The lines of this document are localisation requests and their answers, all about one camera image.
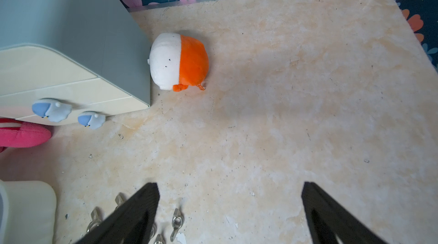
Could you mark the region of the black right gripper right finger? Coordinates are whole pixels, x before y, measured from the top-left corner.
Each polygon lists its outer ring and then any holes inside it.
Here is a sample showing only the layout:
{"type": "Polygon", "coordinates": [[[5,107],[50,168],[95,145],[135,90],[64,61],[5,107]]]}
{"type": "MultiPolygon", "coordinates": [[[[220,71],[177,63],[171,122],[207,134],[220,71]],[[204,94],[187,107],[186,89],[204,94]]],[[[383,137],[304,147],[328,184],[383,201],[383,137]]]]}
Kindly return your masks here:
{"type": "Polygon", "coordinates": [[[316,183],[305,182],[301,198],[314,244],[385,243],[316,183]]]}

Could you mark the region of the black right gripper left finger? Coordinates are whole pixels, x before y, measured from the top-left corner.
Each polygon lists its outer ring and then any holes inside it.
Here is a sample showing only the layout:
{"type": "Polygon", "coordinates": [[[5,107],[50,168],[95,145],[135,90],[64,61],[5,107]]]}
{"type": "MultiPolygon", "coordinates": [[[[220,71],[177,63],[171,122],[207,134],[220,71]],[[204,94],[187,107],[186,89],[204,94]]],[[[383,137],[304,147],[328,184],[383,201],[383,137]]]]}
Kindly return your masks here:
{"type": "Polygon", "coordinates": [[[79,244],[147,244],[160,200],[156,183],[147,183],[117,208],[79,244]]]}

